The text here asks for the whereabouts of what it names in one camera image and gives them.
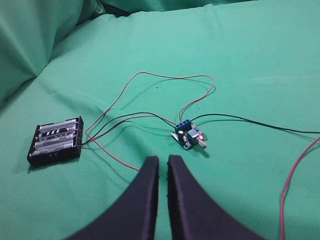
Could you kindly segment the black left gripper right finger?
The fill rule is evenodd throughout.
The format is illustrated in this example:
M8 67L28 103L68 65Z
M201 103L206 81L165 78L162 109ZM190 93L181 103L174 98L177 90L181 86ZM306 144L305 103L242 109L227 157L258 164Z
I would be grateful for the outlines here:
M173 240L262 240L223 210L201 187L183 158L168 158L168 210Z

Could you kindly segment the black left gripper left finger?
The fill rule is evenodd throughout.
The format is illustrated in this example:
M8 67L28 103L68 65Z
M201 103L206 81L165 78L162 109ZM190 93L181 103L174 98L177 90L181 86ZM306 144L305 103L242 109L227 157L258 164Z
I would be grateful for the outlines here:
M123 194L69 240L153 240L159 199L159 159L149 156Z

